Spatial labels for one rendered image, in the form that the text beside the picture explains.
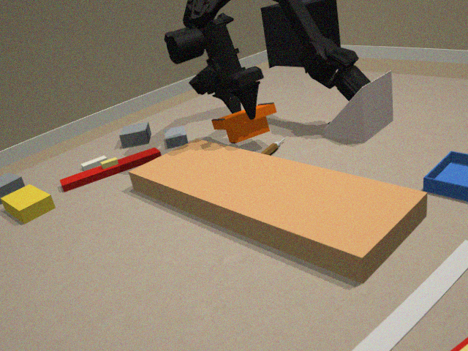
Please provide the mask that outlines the tan rectangular panel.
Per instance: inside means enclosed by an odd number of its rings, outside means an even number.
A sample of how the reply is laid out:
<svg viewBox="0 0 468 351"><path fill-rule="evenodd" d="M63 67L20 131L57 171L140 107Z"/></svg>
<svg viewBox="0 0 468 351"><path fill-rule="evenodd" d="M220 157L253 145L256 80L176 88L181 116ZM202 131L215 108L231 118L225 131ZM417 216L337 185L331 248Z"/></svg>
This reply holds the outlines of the tan rectangular panel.
<svg viewBox="0 0 468 351"><path fill-rule="evenodd" d="M133 189L364 284L426 218L427 192L195 139Z"/></svg>

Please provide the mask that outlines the blue shallow tray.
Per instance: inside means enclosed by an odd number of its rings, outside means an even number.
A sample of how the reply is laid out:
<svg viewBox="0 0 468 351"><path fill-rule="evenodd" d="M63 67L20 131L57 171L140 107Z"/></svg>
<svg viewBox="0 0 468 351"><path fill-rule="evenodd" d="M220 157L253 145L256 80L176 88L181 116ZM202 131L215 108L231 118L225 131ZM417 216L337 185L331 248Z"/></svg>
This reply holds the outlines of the blue shallow tray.
<svg viewBox="0 0 468 351"><path fill-rule="evenodd" d="M423 178L423 191L468 202L468 154L447 154Z"/></svg>

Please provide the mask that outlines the brown wooden-handled awl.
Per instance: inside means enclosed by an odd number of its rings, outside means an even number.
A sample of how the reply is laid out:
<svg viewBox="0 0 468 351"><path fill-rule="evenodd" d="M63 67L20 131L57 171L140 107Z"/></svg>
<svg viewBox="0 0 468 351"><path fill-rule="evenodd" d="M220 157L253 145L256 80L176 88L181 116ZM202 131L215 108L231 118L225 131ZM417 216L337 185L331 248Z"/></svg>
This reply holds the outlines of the brown wooden-handled awl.
<svg viewBox="0 0 468 351"><path fill-rule="evenodd" d="M284 138L285 139L285 138ZM277 149L280 147L280 143L284 140L282 139L280 142L272 143L269 147L267 147L261 154L272 155Z"/></svg>

